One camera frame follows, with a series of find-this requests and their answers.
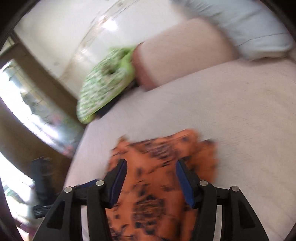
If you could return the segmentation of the light blue pillow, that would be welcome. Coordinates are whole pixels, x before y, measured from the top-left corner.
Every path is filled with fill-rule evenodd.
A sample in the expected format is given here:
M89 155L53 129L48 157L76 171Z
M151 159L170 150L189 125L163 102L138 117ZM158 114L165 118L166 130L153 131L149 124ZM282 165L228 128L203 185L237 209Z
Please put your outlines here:
M287 56L295 42L283 22L260 1L176 1L214 24L242 58Z

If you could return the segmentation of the green white patterned pillow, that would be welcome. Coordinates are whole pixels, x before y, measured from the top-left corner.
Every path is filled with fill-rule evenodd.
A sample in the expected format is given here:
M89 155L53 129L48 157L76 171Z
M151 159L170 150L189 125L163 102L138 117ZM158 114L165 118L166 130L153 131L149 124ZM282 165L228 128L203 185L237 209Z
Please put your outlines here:
M135 78L135 47L112 48L85 78L77 102L77 117L90 123L97 111L123 92Z

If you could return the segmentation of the wooden stained glass door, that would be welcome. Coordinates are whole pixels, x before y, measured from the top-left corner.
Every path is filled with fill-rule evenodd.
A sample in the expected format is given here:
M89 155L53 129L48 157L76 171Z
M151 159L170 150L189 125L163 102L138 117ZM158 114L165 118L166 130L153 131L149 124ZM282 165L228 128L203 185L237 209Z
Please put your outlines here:
M11 34L1 48L1 153L28 176L44 157L61 188L85 130L76 103Z

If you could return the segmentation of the orange black floral blouse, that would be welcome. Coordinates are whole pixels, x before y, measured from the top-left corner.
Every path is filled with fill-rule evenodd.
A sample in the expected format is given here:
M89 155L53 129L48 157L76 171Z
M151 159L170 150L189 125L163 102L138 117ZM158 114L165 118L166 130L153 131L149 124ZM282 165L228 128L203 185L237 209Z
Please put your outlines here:
M117 204L107 210L113 240L189 240L197 211L186 204L176 175L183 159L199 178L216 176L216 144L183 130L162 138L131 143L122 137L111 152L109 169L127 161Z

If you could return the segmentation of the pink quilted bolster cushion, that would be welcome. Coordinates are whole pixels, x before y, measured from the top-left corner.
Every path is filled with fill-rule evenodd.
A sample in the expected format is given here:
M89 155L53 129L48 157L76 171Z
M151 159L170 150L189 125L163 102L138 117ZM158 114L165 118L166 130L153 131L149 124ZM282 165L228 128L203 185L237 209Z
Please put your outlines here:
M238 59L238 52L209 21L179 23L137 45L135 80L149 91L192 73Z

